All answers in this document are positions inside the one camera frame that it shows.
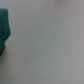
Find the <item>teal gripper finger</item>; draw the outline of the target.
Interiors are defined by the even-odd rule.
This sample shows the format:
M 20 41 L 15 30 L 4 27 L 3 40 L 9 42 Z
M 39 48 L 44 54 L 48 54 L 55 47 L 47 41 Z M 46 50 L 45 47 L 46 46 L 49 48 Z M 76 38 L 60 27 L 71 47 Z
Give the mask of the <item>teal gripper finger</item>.
M 3 53 L 5 48 L 5 42 L 11 35 L 8 10 L 2 8 L 0 10 L 0 55 Z

